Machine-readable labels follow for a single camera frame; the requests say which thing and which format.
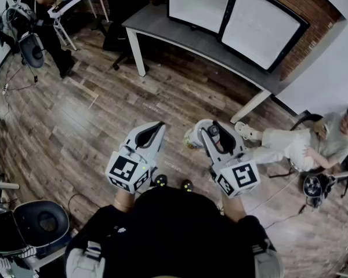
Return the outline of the striped cloth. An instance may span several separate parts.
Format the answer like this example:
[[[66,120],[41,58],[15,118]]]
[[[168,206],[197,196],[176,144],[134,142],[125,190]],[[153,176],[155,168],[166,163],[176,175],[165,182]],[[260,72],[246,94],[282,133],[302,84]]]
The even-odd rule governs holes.
[[[23,250],[15,251],[6,255],[0,253],[0,269],[12,269],[14,266],[29,269],[30,267],[24,262],[24,260],[35,256],[36,253],[37,249],[35,247],[26,247]]]

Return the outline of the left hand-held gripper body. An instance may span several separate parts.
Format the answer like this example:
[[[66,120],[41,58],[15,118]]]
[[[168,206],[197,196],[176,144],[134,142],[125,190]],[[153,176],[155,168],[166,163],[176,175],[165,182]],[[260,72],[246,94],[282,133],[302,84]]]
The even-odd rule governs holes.
[[[127,145],[114,151],[105,170],[110,184],[134,194],[149,178],[156,167],[151,156],[141,154]]]

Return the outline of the black bag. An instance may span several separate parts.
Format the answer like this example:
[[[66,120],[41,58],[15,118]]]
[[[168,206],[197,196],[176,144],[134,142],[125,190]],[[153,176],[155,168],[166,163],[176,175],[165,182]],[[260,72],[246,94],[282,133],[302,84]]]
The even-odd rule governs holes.
[[[0,206],[0,254],[21,251],[26,247],[13,211]]]

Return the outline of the grey table with white legs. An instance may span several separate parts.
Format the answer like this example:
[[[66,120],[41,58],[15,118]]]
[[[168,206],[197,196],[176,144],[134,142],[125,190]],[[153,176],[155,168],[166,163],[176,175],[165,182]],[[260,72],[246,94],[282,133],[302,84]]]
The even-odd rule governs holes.
[[[280,66],[272,73],[262,72],[228,51],[214,36],[203,31],[192,31],[190,27],[167,18],[165,5],[148,4],[128,18],[122,26],[126,28],[137,71],[142,77],[146,75],[146,69],[137,38],[139,34],[197,54],[257,86],[260,92],[232,116],[232,124],[237,123],[272,94],[276,96],[280,92]]]

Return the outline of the black slim device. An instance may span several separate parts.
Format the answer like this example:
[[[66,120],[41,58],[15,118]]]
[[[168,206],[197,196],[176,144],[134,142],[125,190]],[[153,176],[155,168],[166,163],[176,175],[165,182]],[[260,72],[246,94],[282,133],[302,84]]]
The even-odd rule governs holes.
[[[65,7],[68,5],[71,1],[73,0],[57,0],[55,4],[53,5],[52,12],[56,13],[58,12],[61,8]]]

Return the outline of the dark padded chair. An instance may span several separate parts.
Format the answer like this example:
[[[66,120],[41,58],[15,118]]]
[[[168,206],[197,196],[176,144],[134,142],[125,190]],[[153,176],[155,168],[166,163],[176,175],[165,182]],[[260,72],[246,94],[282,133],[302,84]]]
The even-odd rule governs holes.
[[[45,62],[45,49],[36,33],[26,32],[19,40],[19,49],[27,64],[33,68],[41,68]]]
[[[36,200],[17,206],[14,217],[24,241],[40,248],[60,240],[69,230],[65,209],[50,200]]]

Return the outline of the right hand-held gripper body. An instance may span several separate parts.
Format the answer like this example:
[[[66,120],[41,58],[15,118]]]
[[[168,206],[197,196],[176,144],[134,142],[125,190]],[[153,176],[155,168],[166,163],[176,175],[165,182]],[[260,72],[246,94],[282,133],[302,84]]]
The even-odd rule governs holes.
[[[254,160],[243,152],[210,154],[211,174],[216,185],[229,198],[250,192],[260,184]]]

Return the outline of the black mesh office chair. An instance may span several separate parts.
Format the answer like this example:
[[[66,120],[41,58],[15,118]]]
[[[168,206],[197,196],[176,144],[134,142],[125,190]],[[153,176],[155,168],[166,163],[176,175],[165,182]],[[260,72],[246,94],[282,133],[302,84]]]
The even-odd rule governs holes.
[[[120,52],[121,55],[113,63],[115,70],[119,69],[119,63],[131,55],[131,47],[126,28],[122,26],[128,18],[145,7],[150,0],[107,0],[110,10],[111,24],[104,32],[105,40],[103,50]]]

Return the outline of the person's black shirt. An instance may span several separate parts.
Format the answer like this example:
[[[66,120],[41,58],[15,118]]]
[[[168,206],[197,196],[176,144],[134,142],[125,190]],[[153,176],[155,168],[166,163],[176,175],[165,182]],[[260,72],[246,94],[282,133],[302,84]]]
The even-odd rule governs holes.
[[[226,217],[209,198],[154,187],[123,213],[102,207],[66,249],[67,278],[284,278],[259,220]]]

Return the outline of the person's left forearm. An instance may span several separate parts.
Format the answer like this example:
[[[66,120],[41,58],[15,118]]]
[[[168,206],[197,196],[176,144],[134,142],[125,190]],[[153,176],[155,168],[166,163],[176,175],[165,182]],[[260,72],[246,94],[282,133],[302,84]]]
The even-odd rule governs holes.
[[[123,212],[127,213],[135,203],[135,194],[129,193],[124,189],[118,188],[117,193],[114,196],[113,206]]]

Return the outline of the person's right forearm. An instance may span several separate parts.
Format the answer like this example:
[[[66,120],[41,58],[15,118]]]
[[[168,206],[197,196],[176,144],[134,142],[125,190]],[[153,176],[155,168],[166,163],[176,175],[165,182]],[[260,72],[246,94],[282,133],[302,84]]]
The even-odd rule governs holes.
[[[227,195],[222,192],[222,205],[224,215],[231,219],[233,222],[238,222],[239,220],[247,216],[241,200],[241,196],[228,198]]]

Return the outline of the black floor fan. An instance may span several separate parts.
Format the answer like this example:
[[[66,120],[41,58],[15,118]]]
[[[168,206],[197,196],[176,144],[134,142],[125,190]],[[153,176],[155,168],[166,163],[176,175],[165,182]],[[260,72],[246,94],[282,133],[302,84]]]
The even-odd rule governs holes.
[[[332,175],[319,174],[314,177],[306,177],[303,182],[306,204],[317,209],[327,198],[335,183],[336,178]]]

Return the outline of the grey backpack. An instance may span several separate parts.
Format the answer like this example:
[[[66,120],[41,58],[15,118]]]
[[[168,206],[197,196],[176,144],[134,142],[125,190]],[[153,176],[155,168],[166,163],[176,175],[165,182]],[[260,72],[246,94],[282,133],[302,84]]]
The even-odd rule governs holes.
[[[19,40],[26,32],[31,32],[38,21],[35,12],[25,3],[6,2],[5,10],[0,14],[0,46],[7,44],[12,53],[20,51]]]

